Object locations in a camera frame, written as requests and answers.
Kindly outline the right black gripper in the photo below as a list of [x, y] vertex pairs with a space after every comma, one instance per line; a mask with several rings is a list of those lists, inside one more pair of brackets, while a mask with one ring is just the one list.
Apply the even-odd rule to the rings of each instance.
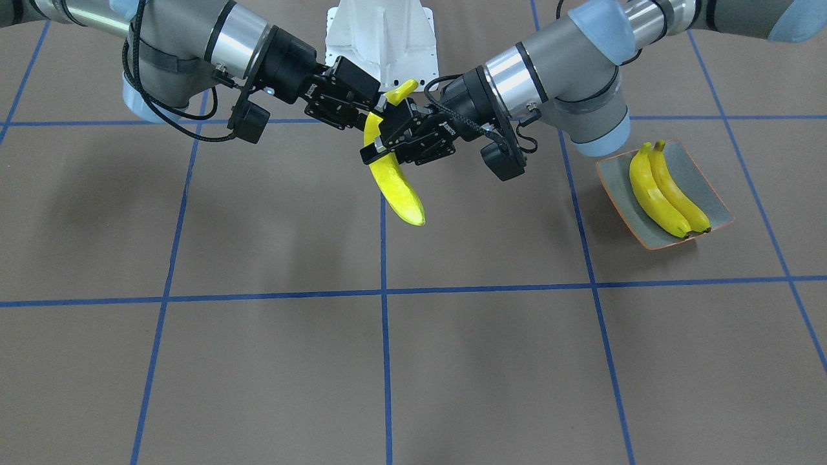
[[[307, 97], [316, 72], [317, 98]], [[243, 118], [263, 119], [264, 111], [249, 102], [249, 95], [264, 88], [273, 89], [284, 103], [304, 100], [308, 117], [339, 130], [364, 130], [364, 111], [373, 110], [381, 94], [380, 82], [345, 56], [330, 66], [318, 63], [312, 46], [277, 26], [269, 27], [252, 62], [243, 90]]]

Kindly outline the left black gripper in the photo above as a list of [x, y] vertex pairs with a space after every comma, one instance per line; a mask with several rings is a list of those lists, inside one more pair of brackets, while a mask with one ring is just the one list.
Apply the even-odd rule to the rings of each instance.
[[[441, 79], [445, 86], [438, 103], [480, 127], [490, 125], [504, 134], [510, 132], [510, 123], [494, 97], [483, 66]], [[399, 163], [414, 165], [437, 161], [455, 152], [453, 142], [457, 133], [444, 129], [446, 114], [431, 105], [419, 105], [413, 98], [405, 98], [399, 104], [385, 106], [382, 118], [380, 136], [374, 145], [360, 150], [364, 165], [391, 152]]]

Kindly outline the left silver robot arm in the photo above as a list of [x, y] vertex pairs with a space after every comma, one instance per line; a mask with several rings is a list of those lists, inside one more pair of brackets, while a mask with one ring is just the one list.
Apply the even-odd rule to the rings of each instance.
[[621, 66], [648, 45], [690, 29], [799, 43], [824, 27], [824, 1], [588, 1], [475, 70], [443, 77], [428, 105], [387, 106], [361, 159], [422, 165], [451, 155], [457, 139], [484, 136], [485, 164], [508, 180], [523, 173], [527, 153], [512, 119], [543, 121], [580, 153], [606, 156], [630, 133]]

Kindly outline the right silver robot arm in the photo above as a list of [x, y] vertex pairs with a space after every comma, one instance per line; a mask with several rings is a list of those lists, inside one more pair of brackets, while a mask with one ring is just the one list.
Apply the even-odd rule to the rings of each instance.
[[310, 117], [363, 129], [384, 103], [380, 82], [345, 57], [327, 66], [316, 50], [237, 1], [3, 1], [2, 27], [50, 20], [124, 40], [124, 96], [134, 114], [171, 123], [189, 100], [216, 85], [242, 86], [230, 118], [237, 138], [263, 129], [266, 110], [248, 100], [263, 90], [304, 100]]

